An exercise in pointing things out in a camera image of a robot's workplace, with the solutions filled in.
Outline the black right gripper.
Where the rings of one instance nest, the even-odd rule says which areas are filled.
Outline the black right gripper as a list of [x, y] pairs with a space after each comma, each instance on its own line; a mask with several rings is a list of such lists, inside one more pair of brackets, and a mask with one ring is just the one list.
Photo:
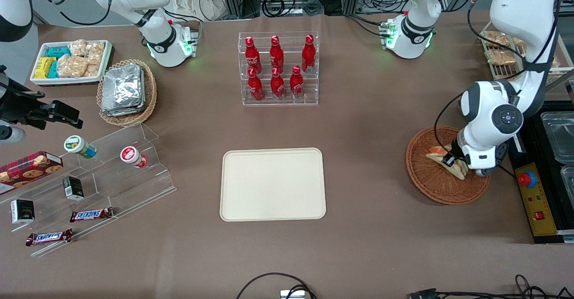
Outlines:
[[79, 111], [61, 101], [53, 102], [53, 120], [48, 109], [44, 108], [47, 104], [39, 101], [44, 96], [41, 92], [33, 93], [13, 80], [1, 82], [1, 120], [12, 125], [20, 123], [33, 127], [45, 127], [48, 121], [54, 121], [82, 129], [83, 121]]

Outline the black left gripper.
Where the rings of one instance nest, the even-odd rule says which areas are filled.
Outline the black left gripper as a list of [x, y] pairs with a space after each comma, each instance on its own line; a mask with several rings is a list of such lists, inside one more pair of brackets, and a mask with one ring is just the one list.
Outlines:
[[455, 138], [452, 142], [451, 154], [446, 154], [443, 156], [441, 163], [447, 168], [451, 168], [455, 164], [455, 157], [458, 160], [465, 162], [465, 165], [469, 168], [470, 164], [470, 149], [468, 144], [463, 138]]

